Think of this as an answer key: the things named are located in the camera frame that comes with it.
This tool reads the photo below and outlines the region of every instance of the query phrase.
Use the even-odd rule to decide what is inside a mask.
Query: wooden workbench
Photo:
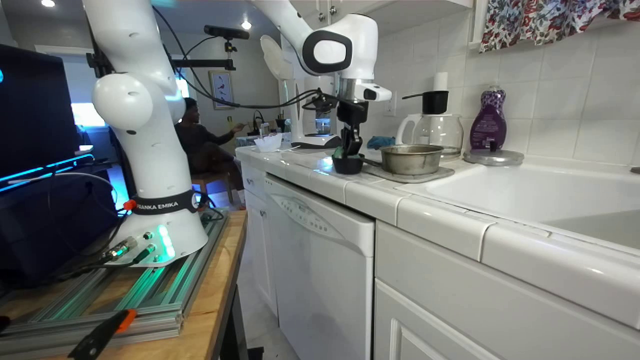
[[[228,329],[228,321],[231,318],[229,315],[232,311],[239,311],[239,309],[232,309],[232,303],[234,300],[237,301],[236,280],[245,239],[246,211],[230,213],[220,244],[179,337],[122,347],[108,347],[104,349],[99,359],[217,359],[225,329]],[[122,284],[124,287],[127,286],[126,281]],[[65,354],[50,359],[66,358]]]

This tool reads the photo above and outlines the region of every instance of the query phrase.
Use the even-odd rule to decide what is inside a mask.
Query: wooden chair
[[[220,173],[213,174],[212,172],[206,172],[204,174],[191,175],[191,184],[198,185],[200,187],[200,191],[204,194],[207,194],[207,184],[211,184],[214,181],[222,180],[225,182],[225,186],[227,188],[227,196],[229,197],[229,203],[234,203],[234,197],[231,194],[231,182],[229,181],[229,174]]]

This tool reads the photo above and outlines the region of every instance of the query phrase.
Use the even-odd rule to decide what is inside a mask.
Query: blue cloth
[[[387,136],[374,136],[367,142],[367,149],[378,150],[383,146],[395,145],[396,138],[389,138]]]

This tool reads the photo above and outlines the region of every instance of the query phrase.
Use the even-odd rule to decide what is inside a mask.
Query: soap bottle
[[[502,105],[507,94],[498,84],[489,86],[480,98],[481,109],[471,126],[471,149],[487,149],[495,142],[498,149],[507,137],[507,122],[504,120]]]

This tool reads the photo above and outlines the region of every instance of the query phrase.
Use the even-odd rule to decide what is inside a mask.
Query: framed picture
[[[211,90],[214,97],[218,99],[233,102],[234,94],[231,90],[231,74],[227,71],[209,71],[209,80],[211,81]],[[213,102],[215,110],[234,109],[233,106]]]

